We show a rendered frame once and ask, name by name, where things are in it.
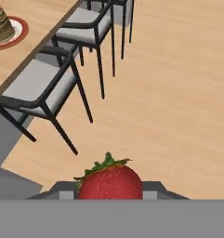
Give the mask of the red rimmed white plate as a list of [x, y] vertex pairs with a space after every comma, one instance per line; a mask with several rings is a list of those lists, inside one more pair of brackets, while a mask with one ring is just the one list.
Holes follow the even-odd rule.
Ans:
[[0, 44], [0, 50], [17, 45], [28, 35], [29, 32], [29, 25], [25, 20], [15, 16], [9, 16], [8, 18], [15, 30], [15, 34], [9, 41]]

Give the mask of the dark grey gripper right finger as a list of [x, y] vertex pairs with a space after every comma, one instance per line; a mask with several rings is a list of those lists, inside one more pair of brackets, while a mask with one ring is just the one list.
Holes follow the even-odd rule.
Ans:
[[160, 181], [143, 181], [142, 186], [144, 200], [187, 200], [187, 197], [168, 191]]

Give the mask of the black grey seat chair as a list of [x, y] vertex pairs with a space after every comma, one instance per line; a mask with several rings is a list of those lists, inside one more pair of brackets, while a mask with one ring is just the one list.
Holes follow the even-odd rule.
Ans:
[[100, 46], [107, 33], [112, 36], [112, 75], [115, 75], [113, 0], [108, 0], [100, 12], [78, 7], [52, 37], [53, 46], [58, 46], [59, 42], [78, 46], [81, 64], [84, 64], [84, 46], [97, 51], [100, 92], [103, 99], [105, 90]]
[[58, 46], [44, 46], [40, 51], [41, 54], [64, 57], [64, 61], [59, 67], [55, 67], [32, 59], [0, 96], [0, 114], [33, 142], [36, 142], [36, 138], [23, 126], [27, 117], [32, 115], [50, 121], [72, 152], [77, 155], [78, 151], [56, 119], [66, 99], [74, 87], [78, 86], [89, 122], [93, 122], [74, 61], [74, 51], [74, 46], [70, 50]]
[[[84, 0], [86, 8], [91, 10], [92, 3], [100, 3], [100, 9], [103, 9], [109, 0]], [[117, 24], [122, 26], [121, 34], [121, 59], [125, 57], [125, 28], [129, 27], [128, 42], [132, 42], [132, 30], [134, 19], [135, 0], [113, 0], [114, 4], [114, 18]]]

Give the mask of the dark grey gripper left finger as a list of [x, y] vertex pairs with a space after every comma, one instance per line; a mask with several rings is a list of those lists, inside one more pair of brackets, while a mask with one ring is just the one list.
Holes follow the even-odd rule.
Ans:
[[46, 192], [30, 197], [30, 200], [74, 200], [77, 198], [74, 181], [58, 181]]

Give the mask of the wooden top dining counter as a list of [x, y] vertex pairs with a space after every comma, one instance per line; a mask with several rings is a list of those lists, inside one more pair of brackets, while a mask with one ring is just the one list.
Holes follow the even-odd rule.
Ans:
[[[29, 33], [17, 45], [0, 50], [0, 96], [47, 43], [82, 0], [0, 0], [8, 16], [29, 25]], [[0, 199], [20, 199], [39, 191], [40, 186], [1, 167], [1, 155], [20, 134], [0, 115]]]

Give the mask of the red strawberry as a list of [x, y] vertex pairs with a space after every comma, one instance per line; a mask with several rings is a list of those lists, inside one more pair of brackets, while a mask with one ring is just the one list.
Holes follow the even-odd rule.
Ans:
[[102, 163], [95, 162], [91, 169], [76, 181], [78, 199], [139, 199], [143, 198], [142, 181], [126, 164], [129, 159], [114, 160], [106, 152]]

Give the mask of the stack of pancakes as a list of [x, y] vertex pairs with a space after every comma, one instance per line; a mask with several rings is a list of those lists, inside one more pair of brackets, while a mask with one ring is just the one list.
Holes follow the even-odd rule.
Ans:
[[0, 44], [9, 41], [15, 30], [4, 9], [0, 6]]

